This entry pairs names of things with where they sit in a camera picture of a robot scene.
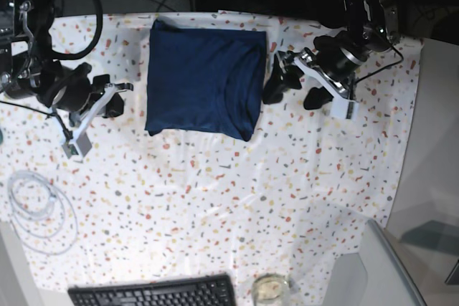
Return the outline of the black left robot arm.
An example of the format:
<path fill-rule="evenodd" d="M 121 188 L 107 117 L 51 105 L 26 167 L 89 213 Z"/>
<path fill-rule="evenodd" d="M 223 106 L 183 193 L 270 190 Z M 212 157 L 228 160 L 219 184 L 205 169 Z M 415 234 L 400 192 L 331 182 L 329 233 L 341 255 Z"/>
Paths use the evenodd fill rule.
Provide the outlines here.
<path fill-rule="evenodd" d="M 383 0 L 343 0 L 346 29 L 335 36 L 322 35 L 313 40 L 315 49 L 305 47 L 275 53 L 273 71 L 265 85 L 262 101 L 266 105 L 283 100 L 284 92 L 302 88 L 301 78 L 319 83 L 308 91 L 303 106 L 319 110 L 331 106 L 331 116 L 353 120 L 359 109 L 356 100 L 356 70 L 367 62 L 372 52 L 392 50 L 396 55 L 399 35 L 394 9 L 384 7 Z"/>

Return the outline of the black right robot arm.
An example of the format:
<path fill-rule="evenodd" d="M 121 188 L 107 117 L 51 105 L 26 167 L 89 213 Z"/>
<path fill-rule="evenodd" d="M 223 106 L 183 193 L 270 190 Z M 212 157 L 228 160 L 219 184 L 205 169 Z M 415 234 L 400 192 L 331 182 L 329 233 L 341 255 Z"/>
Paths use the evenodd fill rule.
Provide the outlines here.
<path fill-rule="evenodd" d="M 35 97 L 45 107 L 55 107 L 80 119 L 101 100 L 109 75 L 92 79 L 92 68 L 82 63 L 71 70 L 62 65 L 89 55 L 100 40 L 103 8 L 92 0 L 96 28 L 93 38 L 76 53 L 56 52 L 50 29 L 56 17 L 55 0 L 1 0 L 1 91 L 19 100 Z"/>

